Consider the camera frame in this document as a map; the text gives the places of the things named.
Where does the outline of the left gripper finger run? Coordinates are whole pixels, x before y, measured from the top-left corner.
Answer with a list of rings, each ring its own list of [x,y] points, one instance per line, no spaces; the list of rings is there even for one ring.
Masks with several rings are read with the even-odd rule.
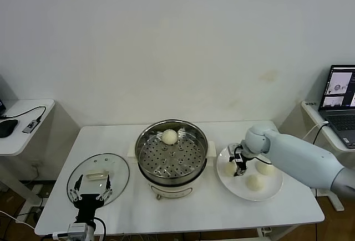
[[[79,178],[75,181],[74,186],[68,189],[68,196],[72,202],[75,202],[80,199],[79,191],[82,184],[82,179],[83,175],[80,175]]]
[[[113,189],[111,187],[110,175],[107,176],[105,190],[100,195],[99,199],[101,201],[106,201],[113,194]]]

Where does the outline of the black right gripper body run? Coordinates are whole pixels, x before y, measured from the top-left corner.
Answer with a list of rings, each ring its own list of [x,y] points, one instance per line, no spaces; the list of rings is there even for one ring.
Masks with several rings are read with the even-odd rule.
[[[236,162],[237,170],[238,171],[245,171],[247,170],[246,158],[242,155],[243,148],[242,146],[237,146],[234,149],[234,161]]]

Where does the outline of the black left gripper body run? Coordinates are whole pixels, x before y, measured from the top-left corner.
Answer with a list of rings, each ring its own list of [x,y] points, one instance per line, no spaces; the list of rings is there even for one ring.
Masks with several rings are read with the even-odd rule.
[[[75,223],[93,224],[96,210],[104,204],[104,198],[98,193],[81,194],[74,200],[74,206],[78,209]]]

